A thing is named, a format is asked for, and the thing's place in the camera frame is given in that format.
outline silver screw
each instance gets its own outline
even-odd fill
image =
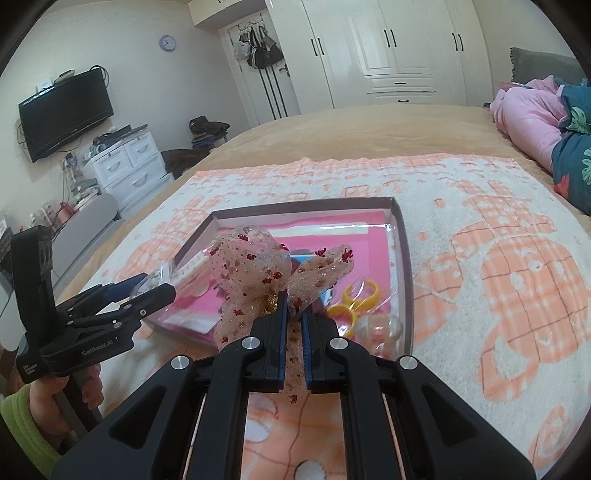
[[[418,362],[413,356],[403,356],[400,359],[400,366],[405,370],[414,370],[418,367]]]
[[[333,338],[329,345],[335,350],[345,350],[349,346],[349,342],[341,337]]]
[[[183,368],[187,368],[189,363],[191,363],[191,360],[189,360],[188,356],[179,355],[170,361],[170,366],[175,370],[182,370]]]
[[[260,344],[261,341],[256,337],[246,337],[242,341],[242,346],[247,350],[254,350],[255,348],[258,348]]]

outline gray pillow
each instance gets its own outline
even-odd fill
[[[533,79],[545,79],[548,75],[554,75],[566,83],[580,85],[586,78],[577,59],[564,55],[513,47],[511,62],[513,63],[513,81],[517,83],[527,83]]]

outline pink blanket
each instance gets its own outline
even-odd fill
[[[523,87],[500,90],[491,104],[497,128],[526,155],[552,172],[552,150],[561,140],[558,124],[567,115],[560,100],[562,88],[553,76]]]

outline cabinet drawer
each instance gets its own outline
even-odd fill
[[[375,75],[367,77],[369,81],[368,93],[373,92],[435,92],[434,75]]]
[[[106,187],[105,191],[117,199],[117,204],[121,209],[129,203],[131,197],[142,190],[149,188],[150,185],[165,175],[166,169],[164,168],[164,162],[158,153],[153,156],[153,158],[149,159],[143,167],[133,172],[129,177],[114,182]]]
[[[134,166],[140,165],[148,160],[152,155],[158,152],[156,143],[152,138],[150,132],[144,132],[143,134],[135,137],[128,141],[125,145],[127,155]]]
[[[386,103],[397,103],[404,105],[406,103],[420,103],[431,105],[438,103],[436,92],[379,92],[368,93],[368,104],[384,105]]]
[[[115,180],[125,177],[134,167],[123,147],[107,153],[94,162],[93,166],[99,183],[105,187]]]
[[[144,208],[157,194],[163,192],[168,185],[174,183],[173,174],[169,173],[161,179],[157,180],[145,192],[140,192],[129,199],[129,203],[121,209],[119,214],[123,220],[133,217],[142,208]]]

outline white wall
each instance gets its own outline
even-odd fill
[[[177,40],[174,52],[159,48],[163,35]],[[61,200],[65,155],[29,163],[15,133],[18,104],[41,79],[94,64],[111,77],[112,124],[148,123],[160,150],[191,148],[189,120],[199,115],[229,123],[231,137],[249,128],[219,37],[194,27],[187,5],[115,0],[45,14],[0,77],[0,212],[13,228],[28,225],[44,202]],[[80,149],[110,125],[88,132]]]
[[[493,82],[511,80],[511,47],[574,57],[548,17],[531,0],[473,0],[488,49]]]

